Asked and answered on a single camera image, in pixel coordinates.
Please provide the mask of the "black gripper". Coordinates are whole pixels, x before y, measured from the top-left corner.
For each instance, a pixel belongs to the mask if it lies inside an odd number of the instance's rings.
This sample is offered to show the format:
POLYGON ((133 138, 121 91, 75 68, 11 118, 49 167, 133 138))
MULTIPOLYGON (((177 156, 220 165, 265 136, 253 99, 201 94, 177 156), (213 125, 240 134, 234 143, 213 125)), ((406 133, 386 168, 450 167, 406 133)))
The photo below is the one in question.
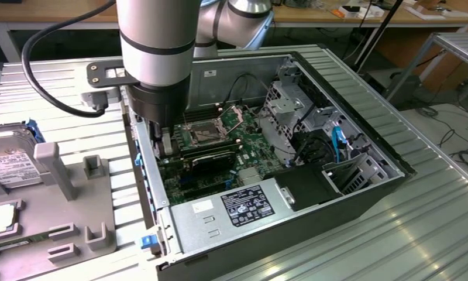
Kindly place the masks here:
POLYGON ((190 74, 168 86, 130 84, 128 100, 133 112, 160 127, 172 126, 186 108, 189 85, 190 74))

